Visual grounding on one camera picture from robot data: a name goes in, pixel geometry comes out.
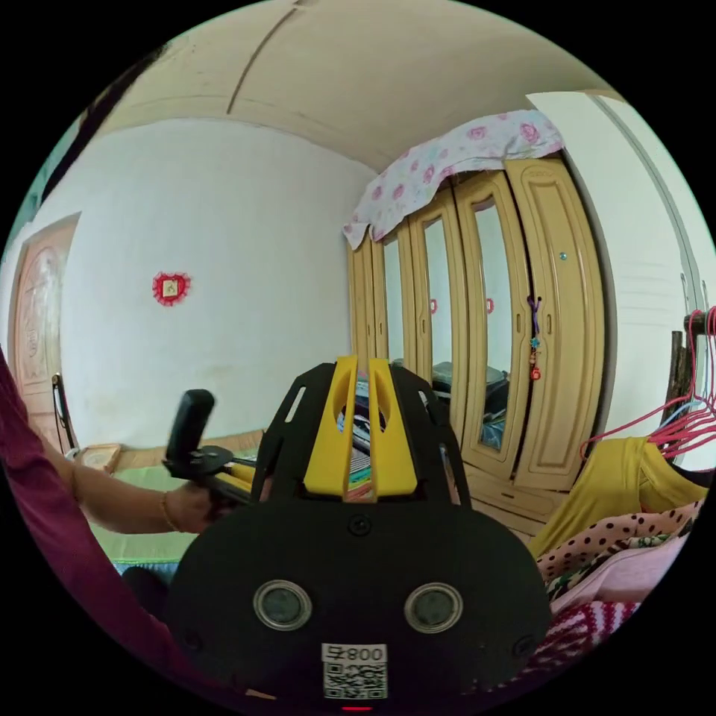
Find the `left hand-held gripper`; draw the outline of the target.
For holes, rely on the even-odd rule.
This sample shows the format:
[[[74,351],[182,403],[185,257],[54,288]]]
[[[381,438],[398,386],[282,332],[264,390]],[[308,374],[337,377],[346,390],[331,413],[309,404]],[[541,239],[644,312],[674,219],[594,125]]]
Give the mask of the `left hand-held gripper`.
[[[178,457],[166,456],[163,465],[175,479],[209,490],[217,506],[229,503],[238,507],[251,502],[257,463],[234,456],[226,448],[213,445],[199,447]]]

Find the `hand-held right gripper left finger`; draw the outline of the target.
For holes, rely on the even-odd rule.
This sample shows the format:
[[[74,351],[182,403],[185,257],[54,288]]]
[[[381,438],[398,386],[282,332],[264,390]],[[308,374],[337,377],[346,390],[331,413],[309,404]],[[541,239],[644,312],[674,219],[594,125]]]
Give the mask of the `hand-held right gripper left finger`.
[[[313,495],[344,497],[352,460],[358,357],[339,357],[331,368],[304,487]]]

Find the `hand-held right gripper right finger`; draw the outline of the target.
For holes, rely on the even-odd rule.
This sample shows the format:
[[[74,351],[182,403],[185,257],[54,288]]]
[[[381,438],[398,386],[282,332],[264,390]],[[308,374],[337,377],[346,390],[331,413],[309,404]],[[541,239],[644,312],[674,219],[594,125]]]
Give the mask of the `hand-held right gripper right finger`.
[[[373,497],[410,496],[418,481],[387,359],[369,360],[368,407]]]

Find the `person's left hand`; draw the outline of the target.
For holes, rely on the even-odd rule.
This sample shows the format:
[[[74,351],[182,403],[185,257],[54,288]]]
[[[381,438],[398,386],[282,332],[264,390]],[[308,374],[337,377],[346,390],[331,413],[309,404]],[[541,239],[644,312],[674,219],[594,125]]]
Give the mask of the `person's left hand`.
[[[181,533],[199,534],[229,515],[235,506],[211,499],[210,491],[193,483],[184,483],[166,495],[166,514],[173,528]]]

